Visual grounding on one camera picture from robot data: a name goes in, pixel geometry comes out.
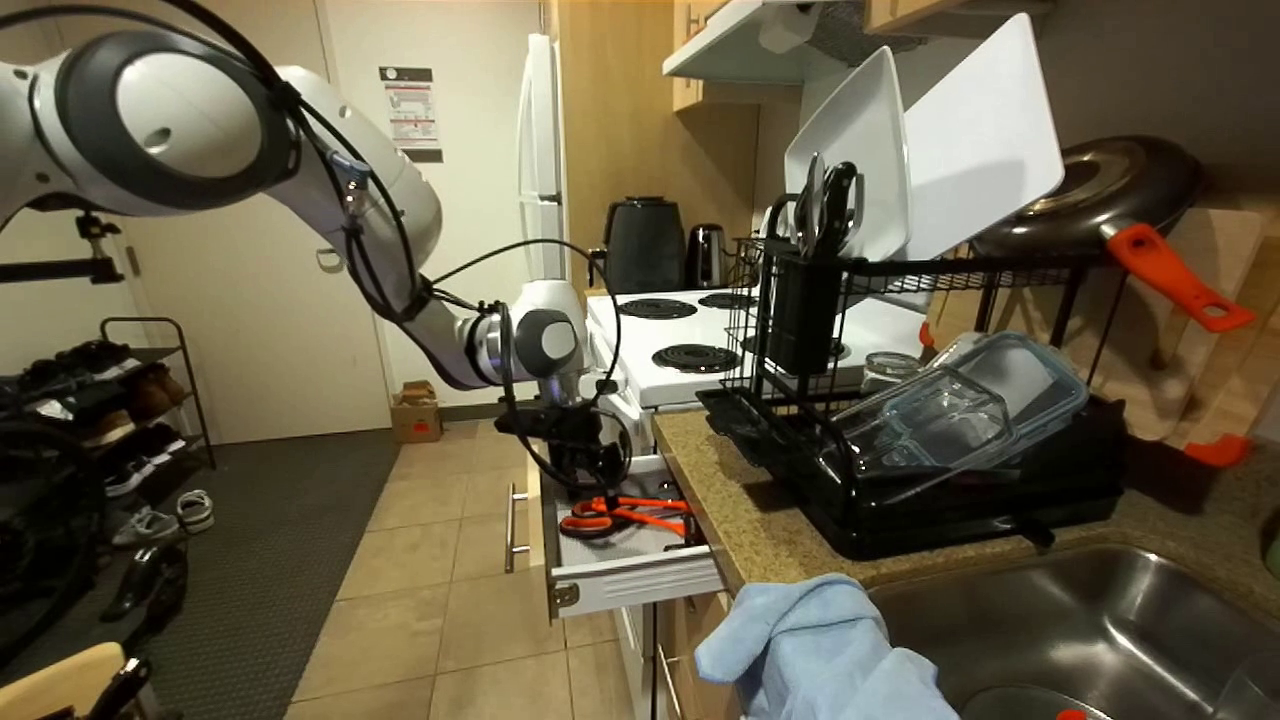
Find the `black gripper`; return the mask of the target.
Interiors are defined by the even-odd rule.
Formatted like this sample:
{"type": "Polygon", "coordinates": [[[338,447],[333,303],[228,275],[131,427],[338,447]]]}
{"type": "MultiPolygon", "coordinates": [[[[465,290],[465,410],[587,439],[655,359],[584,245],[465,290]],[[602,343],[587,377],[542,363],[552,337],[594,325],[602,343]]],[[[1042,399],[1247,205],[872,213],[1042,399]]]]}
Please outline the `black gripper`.
{"type": "Polygon", "coordinates": [[[560,488],[615,488],[632,466],[632,435],[602,403],[516,403],[505,410],[496,427],[516,439],[540,439],[534,466],[560,488]]]}

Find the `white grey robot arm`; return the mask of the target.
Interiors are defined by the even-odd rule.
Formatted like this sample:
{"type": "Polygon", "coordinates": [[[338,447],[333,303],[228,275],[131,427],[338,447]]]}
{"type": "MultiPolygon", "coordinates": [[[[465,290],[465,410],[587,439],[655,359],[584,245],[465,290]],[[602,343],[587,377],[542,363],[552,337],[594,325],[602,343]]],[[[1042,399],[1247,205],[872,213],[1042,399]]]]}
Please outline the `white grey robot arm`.
{"type": "Polygon", "coordinates": [[[572,492],[612,488],[628,444],[584,379],[584,297],[532,281],[467,303],[425,271],[442,210],[421,170],[329,81],[186,32],[105,32],[0,69],[0,220],[26,210],[178,217],[285,205],[338,252],[359,297],[454,390],[513,390],[500,427],[572,492]]]}

